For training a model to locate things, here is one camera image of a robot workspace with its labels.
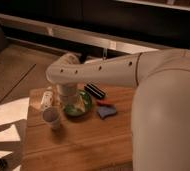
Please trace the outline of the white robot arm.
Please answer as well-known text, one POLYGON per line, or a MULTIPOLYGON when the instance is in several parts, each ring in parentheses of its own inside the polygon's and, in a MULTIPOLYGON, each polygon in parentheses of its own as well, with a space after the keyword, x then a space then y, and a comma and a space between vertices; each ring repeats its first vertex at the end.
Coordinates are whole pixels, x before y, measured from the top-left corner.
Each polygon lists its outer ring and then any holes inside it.
POLYGON ((167 49, 87 64, 66 54, 46 76, 65 100, 76 83, 130 86, 134 171, 190 171, 190 50, 167 49))

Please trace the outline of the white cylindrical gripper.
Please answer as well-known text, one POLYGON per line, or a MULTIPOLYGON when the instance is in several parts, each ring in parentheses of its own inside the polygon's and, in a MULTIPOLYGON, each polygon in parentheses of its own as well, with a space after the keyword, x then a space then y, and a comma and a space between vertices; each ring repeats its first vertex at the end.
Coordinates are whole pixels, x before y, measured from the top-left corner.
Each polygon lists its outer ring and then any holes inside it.
POLYGON ((57 85, 58 99, 63 106, 74 105, 79 99, 76 84, 57 85))

